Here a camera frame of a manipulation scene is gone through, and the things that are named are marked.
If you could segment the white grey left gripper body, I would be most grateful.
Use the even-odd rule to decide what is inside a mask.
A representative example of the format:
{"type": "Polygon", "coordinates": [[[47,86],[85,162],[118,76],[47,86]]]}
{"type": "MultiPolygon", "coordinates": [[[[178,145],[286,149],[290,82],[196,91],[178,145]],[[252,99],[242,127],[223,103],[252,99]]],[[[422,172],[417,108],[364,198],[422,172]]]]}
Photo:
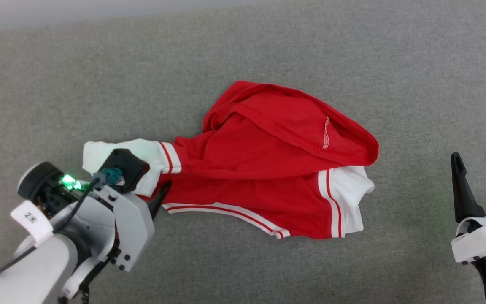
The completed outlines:
{"type": "Polygon", "coordinates": [[[148,170],[144,162],[106,162],[85,181],[49,162],[36,164],[17,185],[28,207],[19,219],[33,229],[47,223],[44,240],[68,238],[78,267],[113,263],[130,271],[154,236],[147,203],[134,194],[148,170]]]}

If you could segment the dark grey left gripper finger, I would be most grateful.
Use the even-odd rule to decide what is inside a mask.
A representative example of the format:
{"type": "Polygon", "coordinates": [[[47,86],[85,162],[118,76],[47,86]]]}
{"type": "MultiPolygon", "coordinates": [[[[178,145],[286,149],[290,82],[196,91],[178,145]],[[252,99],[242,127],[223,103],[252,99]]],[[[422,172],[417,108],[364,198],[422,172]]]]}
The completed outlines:
{"type": "Polygon", "coordinates": [[[151,219],[154,221],[162,204],[164,203],[164,200],[170,191],[170,187],[172,185],[172,181],[168,180],[165,183],[158,185],[156,190],[154,191],[154,196],[148,202],[147,206],[150,211],[151,219]]]}

